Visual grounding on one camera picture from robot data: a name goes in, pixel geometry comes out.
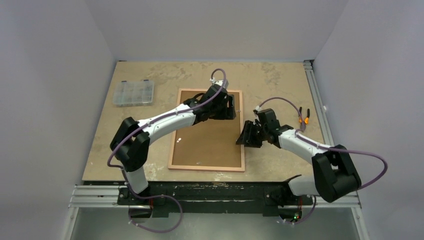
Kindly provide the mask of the clear plastic organizer box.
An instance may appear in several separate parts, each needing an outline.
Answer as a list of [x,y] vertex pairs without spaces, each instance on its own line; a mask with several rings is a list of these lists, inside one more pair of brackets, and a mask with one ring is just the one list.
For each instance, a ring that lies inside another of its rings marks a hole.
[[155,83],[149,79],[121,81],[114,89],[112,103],[117,107],[151,105],[154,101]]

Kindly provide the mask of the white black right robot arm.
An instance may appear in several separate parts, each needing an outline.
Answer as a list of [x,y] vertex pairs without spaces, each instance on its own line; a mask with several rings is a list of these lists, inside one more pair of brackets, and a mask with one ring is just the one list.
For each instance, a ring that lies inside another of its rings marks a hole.
[[263,142],[268,142],[312,166],[312,176],[295,175],[283,182],[280,196],[284,202],[292,204],[300,196],[310,195],[332,203],[362,186],[352,158],[343,145],[320,144],[290,125],[281,125],[270,108],[254,113],[256,119],[245,121],[235,142],[237,145],[261,148]]

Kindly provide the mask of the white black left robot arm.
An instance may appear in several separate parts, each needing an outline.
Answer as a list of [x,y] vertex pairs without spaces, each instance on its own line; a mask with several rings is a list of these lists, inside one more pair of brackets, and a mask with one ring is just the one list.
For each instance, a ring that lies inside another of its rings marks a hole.
[[129,197],[138,205],[149,199],[144,164],[149,147],[156,140],[182,128],[211,120],[233,120],[236,117],[235,97],[218,83],[206,92],[184,100],[172,110],[158,116],[134,120],[125,118],[109,147],[111,157],[120,161],[117,166],[129,184]]

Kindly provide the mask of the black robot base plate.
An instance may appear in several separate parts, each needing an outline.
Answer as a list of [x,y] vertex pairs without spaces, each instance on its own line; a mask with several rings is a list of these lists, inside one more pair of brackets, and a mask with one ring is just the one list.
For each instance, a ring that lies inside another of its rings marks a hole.
[[138,195],[126,186],[118,189],[119,206],[147,207],[153,218],[170,213],[261,214],[264,217],[301,217],[312,197],[295,196],[286,182],[151,181]]

